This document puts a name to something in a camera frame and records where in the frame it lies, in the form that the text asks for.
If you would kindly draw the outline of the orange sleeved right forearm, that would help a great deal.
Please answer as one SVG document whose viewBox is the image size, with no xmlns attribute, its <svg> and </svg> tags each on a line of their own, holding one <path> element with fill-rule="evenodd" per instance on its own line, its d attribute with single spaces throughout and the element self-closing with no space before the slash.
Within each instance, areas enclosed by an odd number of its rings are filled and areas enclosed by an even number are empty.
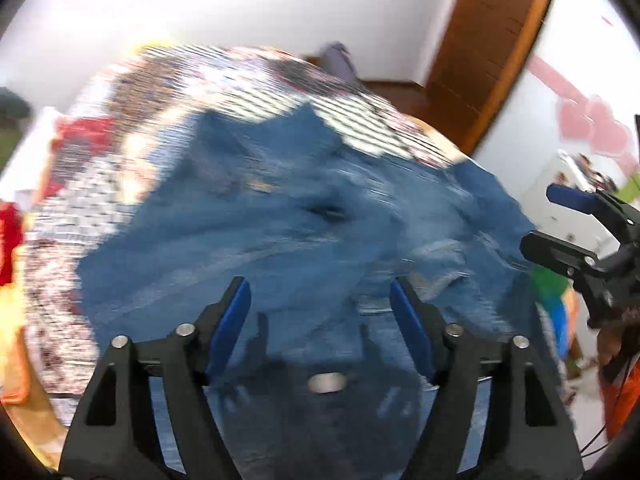
<svg viewBox="0 0 640 480">
<path fill-rule="evenodd" d="M 608 442 L 623 429 L 639 400 L 639 353 L 626 359 L 618 372 L 608 374 L 605 371 L 623 350 L 623 332 L 623 327 L 603 327 L 597 338 L 599 386 Z"/>
</svg>

